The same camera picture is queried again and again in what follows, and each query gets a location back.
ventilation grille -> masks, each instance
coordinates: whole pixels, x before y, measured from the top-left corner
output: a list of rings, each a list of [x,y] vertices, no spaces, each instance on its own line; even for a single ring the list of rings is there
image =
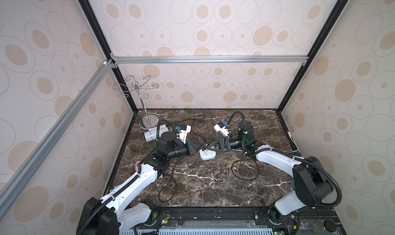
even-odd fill
[[[139,229],[138,235],[152,230]],[[134,235],[133,230],[126,231],[121,235]],[[273,235],[271,228],[240,228],[240,229],[178,229],[171,231],[161,229],[159,235]]]

patterned wallpaper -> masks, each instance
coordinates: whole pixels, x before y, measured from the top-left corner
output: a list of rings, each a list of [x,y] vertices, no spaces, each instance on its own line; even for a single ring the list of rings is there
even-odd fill
[[[351,0],[283,112],[341,185],[349,235],[395,231],[394,53],[395,0]]]
[[[0,0],[0,189],[103,60],[76,0]]]
[[[120,64],[124,76],[152,79],[146,108],[277,108],[301,63]],[[132,97],[138,108],[136,92]]]
[[[1,235],[72,235],[85,202],[100,198],[132,112],[104,76],[0,222]]]
[[[91,0],[115,55],[302,55],[336,0]]]

metal cup rack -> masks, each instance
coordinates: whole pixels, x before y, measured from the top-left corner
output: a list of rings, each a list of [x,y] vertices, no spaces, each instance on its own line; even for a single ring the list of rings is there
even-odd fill
[[[143,106],[143,110],[144,110],[144,113],[145,113],[145,116],[140,120],[140,123],[139,123],[140,128],[143,129],[143,130],[148,130],[148,129],[152,128],[152,127],[155,127],[156,124],[159,121],[159,118],[156,115],[148,114],[148,112],[147,112],[147,110],[145,108],[143,100],[148,99],[149,95],[144,93],[143,96],[141,96],[141,94],[140,94],[141,90],[151,90],[151,89],[159,88],[158,84],[151,84],[151,88],[143,88],[142,86],[144,86],[150,79],[151,79],[151,76],[144,76],[143,80],[145,80],[145,82],[143,84],[139,85],[139,82],[134,78],[133,75],[128,75],[128,76],[126,76],[125,81],[131,83],[131,86],[124,85],[124,84],[121,84],[121,83],[116,83],[116,84],[113,85],[113,89],[117,90],[117,91],[121,90],[121,86],[125,86],[125,87],[127,87],[130,90],[130,91],[122,91],[122,92],[120,92],[118,94],[118,96],[120,98],[126,99],[127,97],[129,97],[129,93],[133,92],[133,91],[135,91],[137,93],[137,96],[140,99],[141,105]]]

black frame edge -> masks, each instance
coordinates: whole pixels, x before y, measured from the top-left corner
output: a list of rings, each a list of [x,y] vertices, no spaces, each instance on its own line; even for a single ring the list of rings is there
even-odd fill
[[[78,0],[78,2],[81,5],[82,10],[84,11],[86,18],[91,25],[91,28],[99,41],[100,47],[102,48],[104,55],[106,56],[107,59],[111,59],[113,62],[114,59],[111,57],[111,49],[110,46],[107,43],[106,37],[103,34],[103,31],[101,30],[101,27],[99,25],[99,22],[93,12],[93,9],[89,3],[89,0]],[[121,71],[119,70],[118,66],[115,64],[116,68],[113,68],[114,75],[118,81],[118,83],[121,83],[123,85],[126,85],[125,80],[123,79],[123,76],[121,74]],[[121,86],[122,91],[129,91],[129,89],[126,86]],[[126,98],[128,101],[131,109],[133,110],[133,113],[137,112],[137,107],[136,104],[134,103],[131,95],[129,95],[128,98]]]
[[[281,112],[279,112],[278,109],[276,109],[276,114],[277,114],[277,117],[279,118],[281,127],[282,127],[282,129],[284,130],[284,132],[285,132],[285,136],[287,136],[287,138],[288,138],[288,141],[289,141],[289,144],[291,145],[291,148],[292,148],[293,150],[297,150],[297,146],[296,146],[295,143],[292,141],[291,137],[289,137],[289,134],[288,134],[288,132],[289,132],[288,127],[287,127],[287,125],[285,124],[284,118],[282,117]]]
[[[290,85],[287,93],[285,94],[284,98],[282,99],[278,110],[281,113],[285,106],[287,105],[289,99],[291,99],[292,94],[296,90],[297,86],[299,85],[300,81],[302,80],[304,74],[306,73],[307,69],[309,68],[310,64],[313,62],[316,54],[318,53],[319,49],[321,48],[322,44],[324,43],[325,39],[329,35],[329,32],[332,30],[333,25],[336,23],[337,19],[339,18],[341,12],[343,11],[344,6],[347,4],[348,0],[337,0],[335,6],[333,7],[331,13],[329,14],[328,19],[326,20],[321,32],[319,33],[317,39],[315,40],[312,48],[307,55],[309,59],[302,65],[296,74],[292,84]]]
[[[123,153],[125,151],[126,144],[128,143],[128,139],[130,137],[131,130],[133,129],[134,122],[136,121],[137,115],[138,115],[138,112],[133,113],[133,117],[132,117],[129,127],[126,131],[125,138],[122,142],[121,149],[119,150],[118,156],[116,157],[116,160],[115,160],[114,167],[111,170],[110,177],[108,178],[106,187],[104,188],[105,195],[110,192],[111,186],[114,183],[116,173],[118,172],[119,164],[121,163],[121,159],[122,159]]]

black knob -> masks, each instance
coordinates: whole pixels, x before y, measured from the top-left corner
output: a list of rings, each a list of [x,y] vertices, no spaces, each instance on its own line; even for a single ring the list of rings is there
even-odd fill
[[[323,226],[325,227],[325,229],[327,229],[327,231],[329,232],[335,232],[337,229],[336,224],[332,221],[332,220],[325,220],[323,222]]]

